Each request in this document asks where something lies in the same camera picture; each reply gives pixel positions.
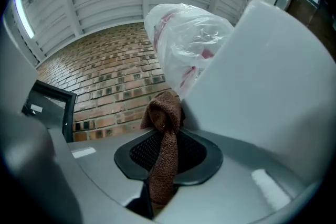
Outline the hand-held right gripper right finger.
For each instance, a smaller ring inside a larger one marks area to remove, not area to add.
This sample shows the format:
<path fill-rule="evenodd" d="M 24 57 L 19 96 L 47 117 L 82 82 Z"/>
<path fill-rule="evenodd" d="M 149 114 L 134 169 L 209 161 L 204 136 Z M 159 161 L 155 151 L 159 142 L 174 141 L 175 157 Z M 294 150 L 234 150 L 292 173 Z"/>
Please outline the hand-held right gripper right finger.
<path fill-rule="evenodd" d="M 205 131 L 192 131 L 216 144 L 223 155 L 217 173 L 200 185 L 180 187 L 158 214 L 159 224 L 275 224 L 282 222 L 251 173 L 264 169 L 295 199 L 307 187 L 293 171 L 250 143 Z"/>

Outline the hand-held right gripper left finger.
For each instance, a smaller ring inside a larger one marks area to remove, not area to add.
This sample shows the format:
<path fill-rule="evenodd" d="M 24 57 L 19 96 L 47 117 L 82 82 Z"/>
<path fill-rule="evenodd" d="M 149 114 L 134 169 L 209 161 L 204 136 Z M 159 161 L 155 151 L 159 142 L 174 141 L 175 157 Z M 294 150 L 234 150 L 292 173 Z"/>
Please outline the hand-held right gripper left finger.
<path fill-rule="evenodd" d="M 131 159 L 131 149 L 155 134 L 139 130 L 126 135 L 68 143 L 85 174 L 122 207 L 145 218 L 153 217 L 149 171 Z"/>

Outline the brown cloth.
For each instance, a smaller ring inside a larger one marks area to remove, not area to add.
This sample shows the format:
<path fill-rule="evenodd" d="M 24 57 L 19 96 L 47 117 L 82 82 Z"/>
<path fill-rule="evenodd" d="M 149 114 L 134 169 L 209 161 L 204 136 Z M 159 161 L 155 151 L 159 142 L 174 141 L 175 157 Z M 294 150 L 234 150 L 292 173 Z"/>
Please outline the brown cloth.
<path fill-rule="evenodd" d="M 164 206 L 174 195 L 173 182 L 178 171 L 177 134 L 185 119 L 178 98 L 164 91 L 148 104 L 140 128 L 155 128 L 161 136 L 159 155 L 149 173 L 149 193 L 153 204 Z"/>

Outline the white water dispenser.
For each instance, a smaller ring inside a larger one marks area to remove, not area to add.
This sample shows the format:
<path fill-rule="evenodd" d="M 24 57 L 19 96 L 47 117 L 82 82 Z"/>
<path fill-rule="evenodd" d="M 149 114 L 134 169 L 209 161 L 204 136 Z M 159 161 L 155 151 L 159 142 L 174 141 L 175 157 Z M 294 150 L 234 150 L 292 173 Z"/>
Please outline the white water dispenser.
<path fill-rule="evenodd" d="M 254 144 L 312 183 L 336 149 L 336 62 L 301 22 L 253 0 L 182 106 L 186 127 Z"/>

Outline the plastic-wrapped water bottle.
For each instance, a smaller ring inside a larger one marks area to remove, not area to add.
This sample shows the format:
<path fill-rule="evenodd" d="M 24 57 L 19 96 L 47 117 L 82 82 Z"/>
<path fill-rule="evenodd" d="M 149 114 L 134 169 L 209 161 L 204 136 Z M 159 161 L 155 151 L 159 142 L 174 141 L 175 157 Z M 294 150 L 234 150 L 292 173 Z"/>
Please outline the plastic-wrapped water bottle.
<path fill-rule="evenodd" d="M 234 30 L 226 19 L 187 4 L 159 4 L 144 19 L 168 86 L 183 99 Z"/>

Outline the black framed glass panel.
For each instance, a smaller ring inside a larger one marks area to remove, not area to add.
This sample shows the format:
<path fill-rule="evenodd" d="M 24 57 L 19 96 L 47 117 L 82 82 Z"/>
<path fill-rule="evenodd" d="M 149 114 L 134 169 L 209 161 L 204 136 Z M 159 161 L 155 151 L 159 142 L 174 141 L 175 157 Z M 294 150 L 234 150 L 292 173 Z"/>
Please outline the black framed glass panel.
<path fill-rule="evenodd" d="M 67 143 L 73 142 L 73 113 L 77 95 L 37 80 L 22 112 L 32 116 L 48 129 L 61 130 Z"/>

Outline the ceiling light tube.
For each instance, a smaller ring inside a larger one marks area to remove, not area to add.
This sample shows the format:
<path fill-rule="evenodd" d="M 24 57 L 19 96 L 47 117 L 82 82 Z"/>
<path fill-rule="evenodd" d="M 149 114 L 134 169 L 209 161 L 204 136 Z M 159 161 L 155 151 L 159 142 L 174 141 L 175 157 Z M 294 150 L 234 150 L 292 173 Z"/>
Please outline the ceiling light tube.
<path fill-rule="evenodd" d="M 26 16 L 26 13 L 25 13 L 25 10 L 24 10 L 24 6 L 23 6 L 23 2 L 22 0 L 14 0 L 15 2 L 15 7 L 16 7 L 16 10 L 17 10 L 17 13 L 18 13 L 18 17 L 28 35 L 28 37 L 30 39 L 32 39 L 34 37 L 34 31 L 28 21 L 28 18 Z"/>

